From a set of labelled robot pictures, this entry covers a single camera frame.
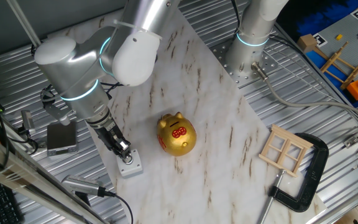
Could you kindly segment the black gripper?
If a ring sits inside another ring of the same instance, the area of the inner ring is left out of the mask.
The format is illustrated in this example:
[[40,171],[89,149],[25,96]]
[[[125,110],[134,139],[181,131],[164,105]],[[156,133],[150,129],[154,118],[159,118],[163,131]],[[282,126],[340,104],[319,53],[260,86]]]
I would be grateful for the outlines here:
[[107,119],[104,124],[94,130],[105,146],[118,155],[123,162],[132,162],[130,142],[125,140],[113,119]]

